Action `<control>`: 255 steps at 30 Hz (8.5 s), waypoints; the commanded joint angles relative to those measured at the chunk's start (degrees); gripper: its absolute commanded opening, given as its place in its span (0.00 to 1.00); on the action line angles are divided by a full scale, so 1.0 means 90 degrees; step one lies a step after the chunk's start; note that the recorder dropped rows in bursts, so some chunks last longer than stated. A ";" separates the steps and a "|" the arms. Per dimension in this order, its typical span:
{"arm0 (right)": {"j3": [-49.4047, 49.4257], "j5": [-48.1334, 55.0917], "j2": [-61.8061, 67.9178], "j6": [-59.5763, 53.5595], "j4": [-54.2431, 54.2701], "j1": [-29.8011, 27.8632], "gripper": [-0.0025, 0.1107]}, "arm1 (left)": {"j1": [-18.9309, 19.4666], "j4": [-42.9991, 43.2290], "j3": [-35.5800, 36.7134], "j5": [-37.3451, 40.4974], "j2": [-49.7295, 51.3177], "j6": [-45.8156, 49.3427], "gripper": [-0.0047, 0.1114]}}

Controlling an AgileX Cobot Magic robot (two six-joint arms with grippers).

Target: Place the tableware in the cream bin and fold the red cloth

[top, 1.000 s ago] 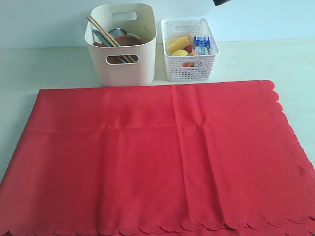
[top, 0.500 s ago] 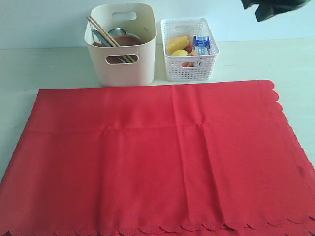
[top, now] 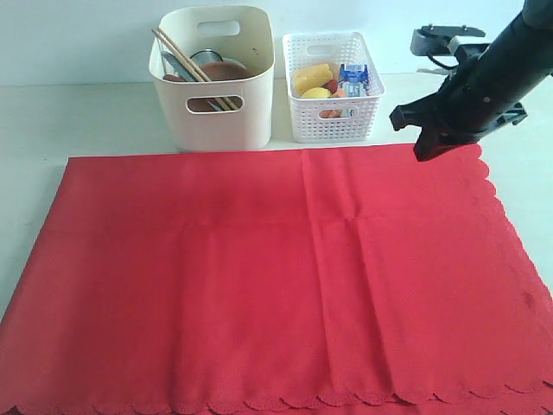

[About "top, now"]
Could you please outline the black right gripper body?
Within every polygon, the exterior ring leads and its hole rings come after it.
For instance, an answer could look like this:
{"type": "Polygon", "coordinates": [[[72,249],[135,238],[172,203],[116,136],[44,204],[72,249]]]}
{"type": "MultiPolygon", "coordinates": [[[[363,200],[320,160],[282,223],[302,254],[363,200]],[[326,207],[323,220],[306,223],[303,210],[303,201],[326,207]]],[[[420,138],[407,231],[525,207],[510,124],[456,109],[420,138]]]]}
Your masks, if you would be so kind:
{"type": "Polygon", "coordinates": [[[552,25],[535,29],[521,16],[491,43],[454,38],[449,48],[459,69],[436,103],[441,143],[478,141],[552,72],[552,25]]]}

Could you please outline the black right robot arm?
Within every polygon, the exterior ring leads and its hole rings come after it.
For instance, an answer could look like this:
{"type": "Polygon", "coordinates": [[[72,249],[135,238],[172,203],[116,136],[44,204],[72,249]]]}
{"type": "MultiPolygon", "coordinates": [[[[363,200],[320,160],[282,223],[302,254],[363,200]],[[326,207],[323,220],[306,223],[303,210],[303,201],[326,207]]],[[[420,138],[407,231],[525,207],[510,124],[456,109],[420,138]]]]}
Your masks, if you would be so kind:
{"type": "Polygon", "coordinates": [[[483,31],[429,24],[413,32],[415,56],[435,61],[452,56],[456,65],[439,89],[390,115],[395,131],[414,125],[421,132],[414,146],[425,162],[450,150],[478,143],[486,135],[522,122],[521,100],[552,74],[552,3],[526,1],[492,42],[483,31]]]}

